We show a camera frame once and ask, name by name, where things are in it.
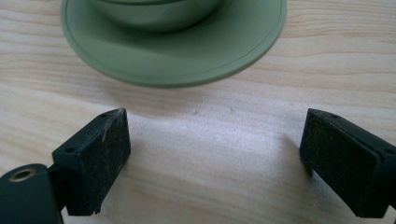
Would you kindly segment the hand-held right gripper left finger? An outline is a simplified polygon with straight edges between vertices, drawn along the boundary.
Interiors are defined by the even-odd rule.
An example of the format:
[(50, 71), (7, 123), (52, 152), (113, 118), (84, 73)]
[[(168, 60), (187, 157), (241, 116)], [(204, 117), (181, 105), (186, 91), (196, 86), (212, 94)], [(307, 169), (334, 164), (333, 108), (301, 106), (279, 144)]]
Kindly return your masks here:
[(107, 111), (52, 152), (51, 179), (57, 204), (70, 216), (91, 216), (131, 154), (127, 112)]

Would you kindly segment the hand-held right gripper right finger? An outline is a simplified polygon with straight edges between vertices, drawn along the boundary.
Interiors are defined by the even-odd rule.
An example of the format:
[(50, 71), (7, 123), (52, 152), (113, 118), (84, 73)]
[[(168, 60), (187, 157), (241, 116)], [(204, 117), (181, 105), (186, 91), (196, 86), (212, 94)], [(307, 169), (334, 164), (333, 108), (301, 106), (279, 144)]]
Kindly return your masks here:
[(342, 117), (310, 108), (300, 144), (303, 164), (316, 172), (357, 217), (396, 209), (396, 146)]

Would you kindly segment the green round mat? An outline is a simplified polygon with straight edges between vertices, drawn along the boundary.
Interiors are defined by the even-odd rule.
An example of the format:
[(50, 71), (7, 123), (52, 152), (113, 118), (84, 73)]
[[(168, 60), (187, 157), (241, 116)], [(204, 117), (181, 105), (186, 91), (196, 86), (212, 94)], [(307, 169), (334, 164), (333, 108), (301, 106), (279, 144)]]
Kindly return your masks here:
[(117, 80), (155, 88), (202, 85), (258, 61), (276, 42), (287, 0), (224, 0), (207, 19), (155, 34), (105, 19), (87, 0), (63, 0), (68, 43), (87, 65)]

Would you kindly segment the green bowl with steel inside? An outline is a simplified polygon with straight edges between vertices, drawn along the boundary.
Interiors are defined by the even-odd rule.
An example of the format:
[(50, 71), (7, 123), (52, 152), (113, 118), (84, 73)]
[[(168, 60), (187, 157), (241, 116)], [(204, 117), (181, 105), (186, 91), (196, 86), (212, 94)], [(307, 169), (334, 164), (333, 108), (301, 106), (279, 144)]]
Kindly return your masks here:
[(202, 21), (222, 0), (87, 0), (107, 19), (152, 33), (178, 31)]

